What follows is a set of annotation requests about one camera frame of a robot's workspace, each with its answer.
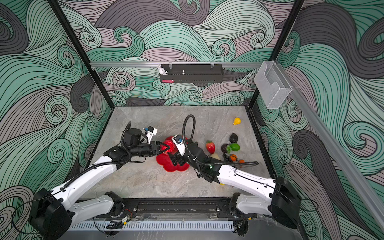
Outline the beige fake pear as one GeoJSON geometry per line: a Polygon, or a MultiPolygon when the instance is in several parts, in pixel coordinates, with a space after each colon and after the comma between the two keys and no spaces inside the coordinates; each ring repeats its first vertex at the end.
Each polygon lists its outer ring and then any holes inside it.
{"type": "Polygon", "coordinates": [[[211,158],[216,159],[216,160],[220,160],[220,157],[217,153],[212,154],[211,158]]]}

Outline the dark fake avocado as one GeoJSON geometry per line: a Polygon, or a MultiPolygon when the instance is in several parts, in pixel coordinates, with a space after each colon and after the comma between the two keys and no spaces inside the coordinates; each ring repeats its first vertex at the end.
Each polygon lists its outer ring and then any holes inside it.
{"type": "Polygon", "coordinates": [[[235,133],[232,133],[232,134],[230,135],[230,142],[231,142],[231,143],[237,143],[238,140],[239,140],[239,137],[238,137],[235,133]]]}

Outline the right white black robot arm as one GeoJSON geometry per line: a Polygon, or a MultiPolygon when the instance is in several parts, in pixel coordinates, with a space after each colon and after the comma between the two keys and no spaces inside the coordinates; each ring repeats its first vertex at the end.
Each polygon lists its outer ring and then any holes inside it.
{"type": "Polygon", "coordinates": [[[232,209],[235,215],[260,214],[291,229],[300,226],[302,198],[285,178],[263,178],[244,172],[231,163],[207,156],[196,143],[172,143],[169,156],[172,162],[181,166],[190,165],[199,178],[209,183],[215,182],[245,191],[245,194],[235,194],[233,197],[232,209]]]}

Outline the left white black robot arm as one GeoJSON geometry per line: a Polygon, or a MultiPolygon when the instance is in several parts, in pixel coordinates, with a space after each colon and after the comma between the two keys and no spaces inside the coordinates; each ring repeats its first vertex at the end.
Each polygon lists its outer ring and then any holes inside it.
{"type": "Polygon", "coordinates": [[[152,141],[157,133],[153,127],[140,129],[126,127],[120,143],[106,151],[93,165],[64,184],[34,195],[29,223],[44,240],[59,239],[73,225],[90,218],[109,214],[119,218],[124,211],[122,198],[107,192],[99,198],[76,204],[77,200],[98,182],[132,161],[132,157],[160,155],[170,146],[152,141]]]}

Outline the red fake apple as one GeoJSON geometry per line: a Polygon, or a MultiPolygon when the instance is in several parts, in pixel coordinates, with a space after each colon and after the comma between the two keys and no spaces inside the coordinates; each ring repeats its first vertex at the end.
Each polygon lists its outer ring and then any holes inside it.
{"type": "Polygon", "coordinates": [[[165,153],[173,153],[175,149],[176,149],[176,146],[171,140],[165,140],[164,145],[161,145],[161,151],[165,153]]]}

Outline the red flower-shaped fruit bowl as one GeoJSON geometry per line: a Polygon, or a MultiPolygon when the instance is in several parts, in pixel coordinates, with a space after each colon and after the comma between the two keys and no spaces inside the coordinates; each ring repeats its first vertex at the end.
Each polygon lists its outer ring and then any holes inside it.
{"type": "Polygon", "coordinates": [[[171,149],[165,153],[162,153],[162,154],[156,156],[156,161],[159,165],[163,166],[163,168],[166,172],[169,172],[169,173],[175,172],[175,171],[184,172],[190,167],[190,165],[185,163],[182,166],[180,166],[180,164],[177,163],[177,165],[174,166],[174,164],[170,158],[170,154],[174,155],[174,154],[179,152],[176,145],[173,143],[172,138],[173,137],[170,136],[170,137],[166,138],[166,140],[164,141],[165,144],[171,145],[171,149]]]}

